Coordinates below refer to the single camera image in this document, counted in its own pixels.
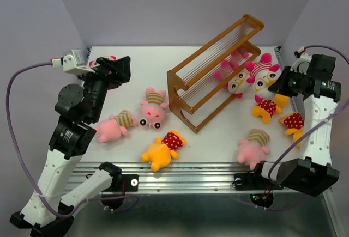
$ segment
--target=white table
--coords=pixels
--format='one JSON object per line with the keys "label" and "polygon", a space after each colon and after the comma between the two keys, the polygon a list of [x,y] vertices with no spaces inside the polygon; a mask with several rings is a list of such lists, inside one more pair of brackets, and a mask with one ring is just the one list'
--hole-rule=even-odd
{"label": "white table", "polygon": [[[147,87],[155,90],[167,90],[166,72],[199,47],[92,47],[89,60],[101,56],[131,58],[131,80],[118,89],[109,90],[100,120],[107,119],[110,114],[118,114],[128,109],[136,118],[140,117],[139,102],[145,99]],[[273,47],[260,47],[262,53],[273,55],[273,63],[277,57]],[[269,124],[261,118],[251,115],[255,106],[251,89],[242,99],[234,99],[198,134],[193,133],[174,114],[168,110],[167,119],[158,130],[149,127],[129,128],[129,137],[122,137],[116,142],[99,143],[94,138],[70,180],[69,188],[85,180],[85,174],[91,172],[99,164],[109,161],[120,166],[124,172],[138,173],[140,187],[147,183],[144,192],[153,193],[168,189],[169,192],[180,191],[177,183],[188,183],[187,191],[198,189],[224,189],[231,191],[232,174],[245,171],[246,167],[237,163],[237,142],[246,138],[252,128],[264,129],[270,135],[271,154],[267,161],[275,161],[292,143],[292,136],[284,135],[286,128],[278,122],[281,116],[290,114],[291,104],[284,108],[283,114],[275,114]],[[165,169],[152,173],[149,164],[140,161],[141,155],[156,137],[163,137],[170,130],[178,131],[187,141],[187,146],[178,150],[179,159],[173,160]],[[293,149],[285,160],[294,159],[298,149]]]}

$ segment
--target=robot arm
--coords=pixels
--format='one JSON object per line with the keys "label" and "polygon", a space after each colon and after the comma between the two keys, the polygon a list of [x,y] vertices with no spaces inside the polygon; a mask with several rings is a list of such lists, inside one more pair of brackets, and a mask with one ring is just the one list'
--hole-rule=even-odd
{"label": "robot arm", "polygon": [[[310,57],[304,48],[295,52],[298,59],[287,66],[269,90],[285,96],[303,95],[304,134],[325,120],[325,124],[302,141],[296,159],[279,163],[271,179],[296,191],[317,196],[338,181],[339,171],[332,169],[330,134],[333,114],[340,100],[341,85],[331,81],[335,58],[315,54]],[[273,163],[261,162],[255,168],[257,176],[269,179]]]}
{"label": "robot arm", "polygon": [[74,221],[71,213],[75,216],[85,206],[80,205],[82,201],[120,184],[121,169],[106,162],[79,187],[63,194],[96,133],[89,124],[99,120],[107,90],[130,80],[129,57],[116,61],[98,58],[99,66],[91,69],[85,66],[79,50],[70,50],[51,62],[53,67],[63,66],[64,72],[76,75],[84,83],[69,84],[59,92],[55,111],[60,117],[49,142],[39,191],[34,190],[26,206],[10,219],[18,228],[31,228],[31,236],[40,237],[53,233],[64,236]]}

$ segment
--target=gray floor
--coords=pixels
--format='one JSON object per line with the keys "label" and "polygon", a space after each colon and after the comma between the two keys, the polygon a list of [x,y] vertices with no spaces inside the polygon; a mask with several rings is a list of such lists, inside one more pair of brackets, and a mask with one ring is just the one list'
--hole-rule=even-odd
{"label": "gray floor", "polygon": [[[66,237],[335,236],[322,196],[307,197],[283,212],[255,209],[233,198],[249,201],[248,195],[144,196],[133,210],[117,214],[90,203]],[[299,198],[299,194],[278,194],[272,207]]]}

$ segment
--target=white tabletop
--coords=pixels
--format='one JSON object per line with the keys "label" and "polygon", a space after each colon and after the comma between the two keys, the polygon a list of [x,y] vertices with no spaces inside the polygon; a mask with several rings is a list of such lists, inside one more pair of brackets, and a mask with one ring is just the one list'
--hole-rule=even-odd
{"label": "white tabletop", "polygon": [[[107,119],[110,114],[118,114],[123,109],[130,110],[139,119],[139,102],[145,99],[146,88],[167,90],[166,72],[198,48],[92,47],[89,61],[101,56],[131,57],[131,80],[118,89],[108,91],[100,120]],[[277,62],[273,47],[260,47],[260,49],[262,53],[271,53],[273,63]],[[156,137],[164,137],[170,130],[179,132],[188,144],[178,150],[179,159],[172,162],[236,162],[237,142],[246,138],[249,130],[253,128],[264,129],[269,133],[268,146],[272,152],[267,156],[267,161],[275,161],[292,143],[292,136],[284,135],[286,128],[278,122],[281,116],[292,112],[292,107],[289,104],[282,114],[275,114],[269,124],[264,124],[261,118],[252,116],[251,110],[254,106],[254,95],[249,89],[242,99],[234,99],[198,134],[193,133],[170,110],[167,110],[167,119],[158,130],[140,125],[131,127],[128,128],[129,137],[122,137],[110,143],[99,143],[95,137],[81,162],[138,163],[148,145],[153,143]],[[297,151],[297,148],[293,149],[285,160],[294,159]]]}

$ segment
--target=wooden frame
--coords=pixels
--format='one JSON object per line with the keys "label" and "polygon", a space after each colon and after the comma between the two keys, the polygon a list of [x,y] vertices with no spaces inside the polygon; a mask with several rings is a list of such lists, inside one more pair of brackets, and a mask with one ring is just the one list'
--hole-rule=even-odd
{"label": "wooden frame", "polygon": [[[261,50],[251,44],[249,39],[263,27],[261,21],[246,14],[167,72],[170,110],[193,132],[198,133],[234,99],[233,94],[219,95],[219,97],[217,93],[222,91],[223,86],[244,68],[245,62],[261,54]],[[219,64],[235,50],[241,54],[248,52],[249,57],[241,58],[238,70],[217,83],[212,78],[212,72],[220,67]],[[213,109],[207,110],[209,104],[204,107],[208,102],[210,104],[214,102]]]}

